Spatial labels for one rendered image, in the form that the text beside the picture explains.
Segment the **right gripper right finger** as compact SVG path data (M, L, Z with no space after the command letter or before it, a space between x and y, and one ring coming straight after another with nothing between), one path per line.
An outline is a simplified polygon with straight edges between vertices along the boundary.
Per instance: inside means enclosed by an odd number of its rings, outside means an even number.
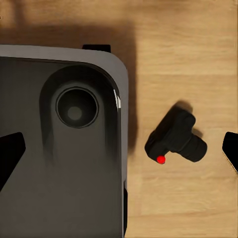
M222 149L238 172L238 134L227 132Z

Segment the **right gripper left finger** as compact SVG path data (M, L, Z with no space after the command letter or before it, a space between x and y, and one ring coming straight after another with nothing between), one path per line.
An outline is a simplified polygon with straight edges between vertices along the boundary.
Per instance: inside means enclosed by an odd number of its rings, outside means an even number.
M21 132L0 137L0 191L26 150Z

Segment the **digital camera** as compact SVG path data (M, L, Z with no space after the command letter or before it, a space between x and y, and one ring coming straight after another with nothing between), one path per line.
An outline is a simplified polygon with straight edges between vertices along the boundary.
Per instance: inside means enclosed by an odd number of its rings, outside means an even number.
M196 118L192 113L180 106L174 106L146 143L148 157L163 164L166 160L165 154L171 151L192 162L200 161L208 147L205 141L191 132L195 123Z

